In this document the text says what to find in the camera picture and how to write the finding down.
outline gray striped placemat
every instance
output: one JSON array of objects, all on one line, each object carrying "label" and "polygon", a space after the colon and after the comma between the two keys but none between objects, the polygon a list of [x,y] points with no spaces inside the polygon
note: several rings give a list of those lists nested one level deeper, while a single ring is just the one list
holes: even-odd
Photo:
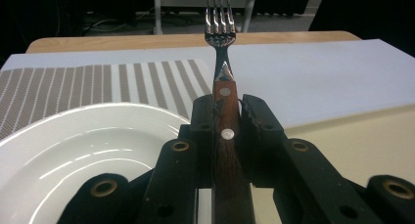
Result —
[{"label": "gray striped placemat", "polygon": [[193,101],[210,93],[201,60],[0,71],[0,140],[58,112],[130,102],[190,118]]}]

